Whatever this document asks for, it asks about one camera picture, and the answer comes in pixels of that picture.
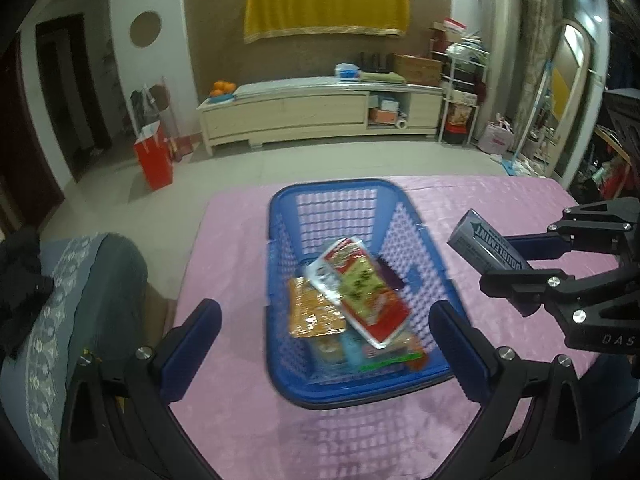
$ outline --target pink tablecloth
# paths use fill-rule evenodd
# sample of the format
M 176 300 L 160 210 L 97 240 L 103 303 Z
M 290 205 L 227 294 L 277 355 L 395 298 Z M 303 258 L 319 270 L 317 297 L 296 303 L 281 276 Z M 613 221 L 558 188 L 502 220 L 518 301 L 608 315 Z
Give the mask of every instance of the pink tablecloth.
M 502 234 L 544 232 L 574 200 L 552 180 L 473 176 L 391 179 L 404 188 L 458 286 L 471 322 L 495 345 L 549 361 L 564 352 L 583 374 L 594 354 L 572 351 L 540 309 L 523 319 L 479 289 L 478 274 L 446 245 L 474 208 Z M 264 364 L 267 206 L 283 186 L 213 197 L 178 300 L 180 324 L 202 298 L 220 302 L 223 323 L 186 396 L 172 405 L 186 433 L 225 480 L 415 479 L 448 455 L 478 406 L 457 381 L 356 408 L 304 410 L 271 386 Z M 612 256 L 572 253 L 553 264 L 581 278 L 616 267 Z M 525 406 L 519 413 L 519 420 Z

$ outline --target basket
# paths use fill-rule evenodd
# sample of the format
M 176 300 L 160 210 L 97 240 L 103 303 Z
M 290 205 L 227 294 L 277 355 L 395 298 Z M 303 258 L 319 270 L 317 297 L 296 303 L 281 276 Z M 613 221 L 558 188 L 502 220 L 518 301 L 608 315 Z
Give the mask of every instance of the basket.
M 289 289 L 329 242 L 356 236 L 382 256 L 406 283 L 400 296 L 411 309 L 409 326 L 430 353 L 428 365 L 411 372 L 403 364 L 349 374 L 316 364 L 310 344 L 289 335 Z M 449 300 L 465 319 L 442 259 L 409 198 L 380 179 L 297 184 L 271 199 L 266 309 L 267 368 L 274 387 L 304 408 L 328 410 L 388 399 L 452 376 L 428 325 L 431 305 Z

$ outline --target doorway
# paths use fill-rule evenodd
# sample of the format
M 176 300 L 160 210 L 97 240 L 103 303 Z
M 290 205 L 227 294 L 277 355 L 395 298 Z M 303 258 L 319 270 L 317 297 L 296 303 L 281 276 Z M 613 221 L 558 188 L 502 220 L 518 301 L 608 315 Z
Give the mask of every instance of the doorway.
M 36 46 L 53 131 L 78 181 L 92 153 L 111 147 L 91 75 L 82 14 L 39 23 Z
M 31 123 L 19 38 L 0 57 L 0 224 L 5 234 L 23 223 L 40 226 L 64 200 Z

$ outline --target cabinet drawer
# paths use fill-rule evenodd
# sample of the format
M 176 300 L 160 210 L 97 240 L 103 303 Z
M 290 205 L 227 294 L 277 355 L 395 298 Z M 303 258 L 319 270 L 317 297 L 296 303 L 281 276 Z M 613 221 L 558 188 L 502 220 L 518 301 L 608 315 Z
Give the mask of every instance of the cabinet drawer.
M 412 94 L 408 125 L 412 128 L 435 128 L 440 119 L 441 95 Z
M 203 112 L 209 139 L 296 126 L 364 122 L 366 95 L 290 97 Z

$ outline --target tile floor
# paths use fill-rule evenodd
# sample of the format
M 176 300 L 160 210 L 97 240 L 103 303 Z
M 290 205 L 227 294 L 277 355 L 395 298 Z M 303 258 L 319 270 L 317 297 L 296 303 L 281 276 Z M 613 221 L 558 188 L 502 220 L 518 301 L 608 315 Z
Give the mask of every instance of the tile floor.
M 209 158 L 202 145 L 174 165 L 174 182 L 151 192 L 121 140 L 66 191 L 66 200 L 42 232 L 43 240 L 116 232 L 131 238 L 146 259 L 149 282 L 177 298 L 200 219 L 209 199 L 233 187 L 328 178 L 412 174 L 504 175 L 475 148 L 417 136 L 281 142 L 251 152 L 244 143 L 222 146 Z

